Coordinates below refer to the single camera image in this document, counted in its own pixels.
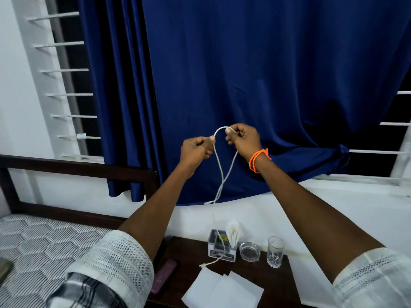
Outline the hexagon patterned grey mattress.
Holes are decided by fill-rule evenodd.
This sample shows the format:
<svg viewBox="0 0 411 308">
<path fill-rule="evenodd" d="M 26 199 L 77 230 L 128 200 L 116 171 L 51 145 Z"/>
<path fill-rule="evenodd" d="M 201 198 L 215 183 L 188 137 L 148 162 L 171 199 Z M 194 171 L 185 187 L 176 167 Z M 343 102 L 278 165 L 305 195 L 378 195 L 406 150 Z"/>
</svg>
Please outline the hexagon patterned grey mattress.
<svg viewBox="0 0 411 308">
<path fill-rule="evenodd" d="M 0 308 L 45 308 L 66 268 L 108 231 L 24 214 L 0 218 L 0 258 L 13 263 L 0 286 Z"/>
</svg>

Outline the dark wooden bed headboard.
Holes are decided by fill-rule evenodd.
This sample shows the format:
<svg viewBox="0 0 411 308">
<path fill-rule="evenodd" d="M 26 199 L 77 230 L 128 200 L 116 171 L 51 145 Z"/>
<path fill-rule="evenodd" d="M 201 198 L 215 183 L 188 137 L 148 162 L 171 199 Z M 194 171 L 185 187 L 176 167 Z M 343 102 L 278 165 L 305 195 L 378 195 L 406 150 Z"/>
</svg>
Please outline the dark wooden bed headboard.
<svg viewBox="0 0 411 308">
<path fill-rule="evenodd" d="M 125 218 L 20 201 L 9 169 L 143 183 L 147 200 L 150 199 L 159 188 L 157 171 L 155 170 L 98 163 L 0 155 L 0 187 L 11 214 L 25 214 L 111 230 L 117 229 L 125 221 Z"/>
</svg>

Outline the dark flat device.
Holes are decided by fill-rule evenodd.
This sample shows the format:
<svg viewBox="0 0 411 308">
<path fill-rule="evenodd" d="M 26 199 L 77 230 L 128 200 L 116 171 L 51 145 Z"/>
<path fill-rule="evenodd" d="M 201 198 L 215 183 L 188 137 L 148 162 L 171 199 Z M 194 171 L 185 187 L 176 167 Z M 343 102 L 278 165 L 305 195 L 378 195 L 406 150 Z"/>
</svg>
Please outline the dark flat device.
<svg viewBox="0 0 411 308">
<path fill-rule="evenodd" d="M 13 262 L 11 260 L 0 257 L 0 287 L 12 270 Z"/>
</svg>

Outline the person's left forearm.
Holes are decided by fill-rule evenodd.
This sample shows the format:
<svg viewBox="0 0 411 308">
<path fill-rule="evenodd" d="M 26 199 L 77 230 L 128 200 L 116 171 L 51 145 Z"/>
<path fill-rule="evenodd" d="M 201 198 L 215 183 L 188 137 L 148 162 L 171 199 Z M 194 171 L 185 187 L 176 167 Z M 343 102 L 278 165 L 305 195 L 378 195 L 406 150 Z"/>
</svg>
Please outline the person's left forearm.
<svg viewBox="0 0 411 308">
<path fill-rule="evenodd" d="M 118 228 L 133 237 L 151 261 L 162 244 L 182 188 L 198 165 L 181 161 L 156 193 Z"/>
</svg>

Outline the black white plaid cloth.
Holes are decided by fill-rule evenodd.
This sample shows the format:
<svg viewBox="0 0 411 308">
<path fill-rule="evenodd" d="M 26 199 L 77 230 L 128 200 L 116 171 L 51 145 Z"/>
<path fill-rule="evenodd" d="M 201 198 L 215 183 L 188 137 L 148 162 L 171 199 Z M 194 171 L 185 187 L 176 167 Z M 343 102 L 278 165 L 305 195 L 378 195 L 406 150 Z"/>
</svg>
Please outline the black white plaid cloth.
<svg viewBox="0 0 411 308">
<path fill-rule="evenodd" d="M 46 300 L 46 308 L 127 308 L 123 299 L 100 281 L 79 273 L 67 279 Z"/>
</svg>

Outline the person's right forearm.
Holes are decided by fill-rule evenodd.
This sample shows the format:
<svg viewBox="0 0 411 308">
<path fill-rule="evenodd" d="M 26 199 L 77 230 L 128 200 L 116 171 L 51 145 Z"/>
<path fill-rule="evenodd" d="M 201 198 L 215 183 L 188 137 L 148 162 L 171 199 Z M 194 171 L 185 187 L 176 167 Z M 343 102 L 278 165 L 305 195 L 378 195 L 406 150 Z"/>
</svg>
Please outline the person's right forearm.
<svg viewBox="0 0 411 308">
<path fill-rule="evenodd" d="M 256 152 L 249 163 L 263 177 L 330 282 L 361 254 L 384 248 L 348 217 L 295 182 L 272 162 L 266 151 Z"/>
</svg>

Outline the white perforated shirt sleeve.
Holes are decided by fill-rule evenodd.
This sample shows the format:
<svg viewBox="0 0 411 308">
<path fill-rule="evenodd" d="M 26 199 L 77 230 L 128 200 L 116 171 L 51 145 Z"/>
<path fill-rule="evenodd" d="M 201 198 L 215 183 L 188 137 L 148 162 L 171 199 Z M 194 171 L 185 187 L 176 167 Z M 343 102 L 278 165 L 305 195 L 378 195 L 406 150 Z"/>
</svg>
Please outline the white perforated shirt sleeve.
<svg viewBox="0 0 411 308">
<path fill-rule="evenodd" d="M 411 308 L 411 259 L 390 248 L 367 251 L 332 286 L 338 308 Z"/>
<path fill-rule="evenodd" d="M 100 281 L 123 299 L 127 308 L 143 308 L 154 277 L 153 263 L 141 245 L 129 234 L 113 230 L 106 233 L 83 256 L 67 267 Z"/>
</svg>

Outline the dark blue curtain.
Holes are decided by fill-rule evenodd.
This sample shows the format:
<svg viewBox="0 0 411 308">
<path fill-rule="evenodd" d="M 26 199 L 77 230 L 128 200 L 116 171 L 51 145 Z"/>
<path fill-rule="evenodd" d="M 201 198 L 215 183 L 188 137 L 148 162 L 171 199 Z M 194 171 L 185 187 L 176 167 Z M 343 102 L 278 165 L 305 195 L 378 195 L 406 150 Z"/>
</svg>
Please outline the dark blue curtain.
<svg viewBox="0 0 411 308">
<path fill-rule="evenodd" d="M 78 0 L 106 164 L 163 183 L 235 123 L 297 182 L 343 173 L 411 65 L 411 0 Z"/>
</svg>

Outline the clear glass ashtray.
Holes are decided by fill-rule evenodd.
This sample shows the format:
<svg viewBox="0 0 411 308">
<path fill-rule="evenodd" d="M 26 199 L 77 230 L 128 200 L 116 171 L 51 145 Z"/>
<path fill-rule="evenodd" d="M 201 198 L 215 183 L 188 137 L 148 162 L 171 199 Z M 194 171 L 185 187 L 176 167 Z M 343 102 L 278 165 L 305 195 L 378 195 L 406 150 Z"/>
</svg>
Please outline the clear glass ashtray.
<svg viewBox="0 0 411 308">
<path fill-rule="evenodd" d="M 243 242 L 239 245 L 239 253 L 241 258 L 247 262 L 257 262 L 260 259 L 260 249 L 252 242 Z"/>
</svg>

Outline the white folded napkins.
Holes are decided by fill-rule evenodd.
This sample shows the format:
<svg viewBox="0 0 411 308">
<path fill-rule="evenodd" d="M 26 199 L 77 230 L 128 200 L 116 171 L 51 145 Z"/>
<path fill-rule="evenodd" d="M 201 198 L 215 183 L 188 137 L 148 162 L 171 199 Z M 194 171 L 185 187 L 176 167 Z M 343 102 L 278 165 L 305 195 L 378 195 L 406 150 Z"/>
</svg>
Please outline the white folded napkins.
<svg viewBox="0 0 411 308">
<path fill-rule="evenodd" d="M 226 236 L 232 248 L 237 248 L 239 240 L 243 237 L 243 230 L 237 221 L 230 221 L 225 228 Z"/>
</svg>

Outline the person's right hand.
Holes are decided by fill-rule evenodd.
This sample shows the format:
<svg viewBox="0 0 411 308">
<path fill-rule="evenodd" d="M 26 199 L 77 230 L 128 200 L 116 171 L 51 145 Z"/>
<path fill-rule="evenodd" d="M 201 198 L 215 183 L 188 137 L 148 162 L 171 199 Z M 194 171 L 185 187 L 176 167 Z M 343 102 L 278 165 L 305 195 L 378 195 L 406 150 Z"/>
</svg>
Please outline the person's right hand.
<svg viewBox="0 0 411 308">
<path fill-rule="evenodd" d="M 226 141 L 230 145 L 234 145 L 238 153 L 246 160 L 250 161 L 252 156 L 261 150 L 260 136 L 254 127 L 243 123 L 231 125 L 228 128 L 233 128 L 240 131 L 240 137 L 226 136 Z"/>
</svg>

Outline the white window grille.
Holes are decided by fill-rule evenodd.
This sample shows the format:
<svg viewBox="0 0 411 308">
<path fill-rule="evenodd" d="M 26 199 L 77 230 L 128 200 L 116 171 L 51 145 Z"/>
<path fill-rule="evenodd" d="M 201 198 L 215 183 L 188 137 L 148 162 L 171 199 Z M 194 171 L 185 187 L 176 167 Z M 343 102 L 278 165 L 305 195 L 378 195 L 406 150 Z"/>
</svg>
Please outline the white window grille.
<svg viewBox="0 0 411 308">
<path fill-rule="evenodd" d="M 79 11 L 29 15 L 29 53 L 55 158 L 104 162 Z M 77 140 L 76 134 L 87 139 Z"/>
</svg>

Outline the purple remote control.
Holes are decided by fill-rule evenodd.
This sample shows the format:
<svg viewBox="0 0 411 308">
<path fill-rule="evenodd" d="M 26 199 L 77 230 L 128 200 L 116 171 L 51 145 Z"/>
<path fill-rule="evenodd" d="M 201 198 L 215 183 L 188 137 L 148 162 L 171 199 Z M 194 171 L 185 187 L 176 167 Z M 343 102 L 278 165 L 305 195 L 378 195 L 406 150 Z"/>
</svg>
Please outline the purple remote control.
<svg viewBox="0 0 411 308">
<path fill-rule="evenodd" d="M 175 260 L 167 260 L 155 274 L 150 293 L 155 295 L 158 294 L 176 268 L 177 262 Z"/>
</svg>

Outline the white paper sheet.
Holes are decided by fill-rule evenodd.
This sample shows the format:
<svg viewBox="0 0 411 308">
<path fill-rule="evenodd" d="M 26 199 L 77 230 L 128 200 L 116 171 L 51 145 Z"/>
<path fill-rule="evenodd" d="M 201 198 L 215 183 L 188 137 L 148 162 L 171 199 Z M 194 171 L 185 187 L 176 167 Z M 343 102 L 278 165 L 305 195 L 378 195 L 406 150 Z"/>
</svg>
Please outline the white paper sheet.
<svg viewBox="0 0 411 308">
<path fill-rule="evenodd" d="M 197 278 L 182 297 L 182 302 L 188 308 L 206 308 L 213 289 L 221 280 L 222 275 L 202 267 Z"/>
<path fill-rule="evenodd" d="M 234 273 L 233 271 L 229 273 L 228 277 L 236 281 L 239 285 L 241 285 L 245 290 L 253 294 L 255 297 L 261 297 L 264 292 L 263 288 L 255 285 L 254 283 Z"/>
<path fill-rule="evenodd" d="M 206 308 L 257 308 L 261 297 L 255 297 L 236 281 L 223 275 L 213 289 Z"/>
</svg>

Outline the dark wooden nightstand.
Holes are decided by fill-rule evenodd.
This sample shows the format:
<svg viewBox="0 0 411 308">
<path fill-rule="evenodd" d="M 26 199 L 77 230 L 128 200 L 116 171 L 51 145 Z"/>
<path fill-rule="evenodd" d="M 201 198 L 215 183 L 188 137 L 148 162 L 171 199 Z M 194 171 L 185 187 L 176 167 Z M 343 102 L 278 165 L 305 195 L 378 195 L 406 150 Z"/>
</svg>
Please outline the dark wooden nightstand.
<svg viewBox="0 0 411 308">
<path fill-rule="evenodd" d="M 182 296 L 200 272 L 200 265 L 213 259 L 207 254 L 206 242 L 170 237 L 163 241 L 155 259 L 155 272 L 172 259 L 177 267 L 162 289 L 150 295 L 145 308 L 186 308 Z M 278 269 L 266 262 L 266 252 L 261 252 L 259 261 L 247 262 L 237 253 L 235 262 L 218 261 L 208 268 L 218 274 L 228 275 L 231 271 L 264 289 L 258 308 L 305 308 L 297 291 L 294 276 L 287 256 L 283 257 Z"/>
</svg>

